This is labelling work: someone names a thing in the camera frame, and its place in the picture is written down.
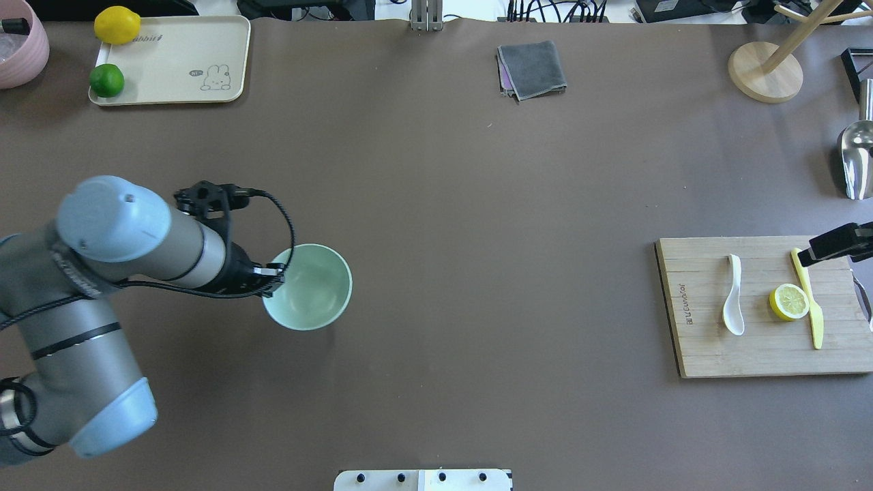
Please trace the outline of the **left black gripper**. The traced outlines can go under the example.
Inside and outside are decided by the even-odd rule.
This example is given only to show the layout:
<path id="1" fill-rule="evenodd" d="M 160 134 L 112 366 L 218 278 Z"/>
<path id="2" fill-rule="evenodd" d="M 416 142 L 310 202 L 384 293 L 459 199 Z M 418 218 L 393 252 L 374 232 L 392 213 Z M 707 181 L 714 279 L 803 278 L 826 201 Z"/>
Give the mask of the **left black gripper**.
<path id="1" fill-rule="evenodd" d="M 222 268 L 222 295 L 246 295 L 271 298 L 284 284 L 286 262 L 262 265 L 250 260 L 236 243 L 230 244 Z"/>

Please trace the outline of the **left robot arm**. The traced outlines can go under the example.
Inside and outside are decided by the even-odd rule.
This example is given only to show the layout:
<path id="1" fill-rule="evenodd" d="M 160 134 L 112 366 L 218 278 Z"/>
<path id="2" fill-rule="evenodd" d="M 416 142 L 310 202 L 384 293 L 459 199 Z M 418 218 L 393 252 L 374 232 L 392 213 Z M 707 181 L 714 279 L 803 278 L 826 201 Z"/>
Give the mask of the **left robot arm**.
<path id="1" fill-rule="evenodd" d="M 155 425 L 149 380 L 110 298 L 153 287 L 213 299 L 268 297 L 287 263 L 251 261 L 231 211 L 271 194 L 199 181 L 169 205 L 116 176 L 91 177 L 56 217 L 2 239 L 2 327 L 18 328 L 35 370 L 2 379 L 2 466 L 69 445 L 109 453 Z"/>

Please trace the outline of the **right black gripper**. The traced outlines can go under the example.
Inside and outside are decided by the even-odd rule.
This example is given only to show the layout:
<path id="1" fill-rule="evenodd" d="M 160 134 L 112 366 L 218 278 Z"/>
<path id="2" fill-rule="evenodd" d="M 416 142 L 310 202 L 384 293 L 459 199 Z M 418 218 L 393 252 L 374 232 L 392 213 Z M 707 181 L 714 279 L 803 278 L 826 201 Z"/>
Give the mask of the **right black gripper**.
<path id="1" fill-rule="evenodd" d="M 844 256 L 855 263 L 864 261 L 872 257 L 872 222 L 843 224 L 808 243 L 810 247 L 798 253 L 802 267 Z"/>

